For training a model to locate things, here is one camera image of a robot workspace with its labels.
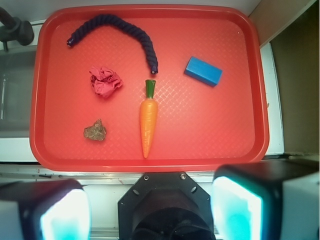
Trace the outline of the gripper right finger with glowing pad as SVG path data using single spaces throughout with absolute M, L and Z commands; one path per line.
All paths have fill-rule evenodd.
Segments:
M 214 173 L 210 206 L 224 240 L 317 240 L 320 164 L 274 159 L 222 165 Z

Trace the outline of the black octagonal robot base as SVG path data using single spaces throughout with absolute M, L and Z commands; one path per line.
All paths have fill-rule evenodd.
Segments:
M 210 195 L 185 172 L 143 174 L 117 203 L 121 240 L 214 240 Z

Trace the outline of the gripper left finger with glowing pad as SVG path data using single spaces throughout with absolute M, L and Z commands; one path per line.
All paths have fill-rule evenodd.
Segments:
M 2 240 L 88 240 L 91 207 L 75 179 L 0 185 Z

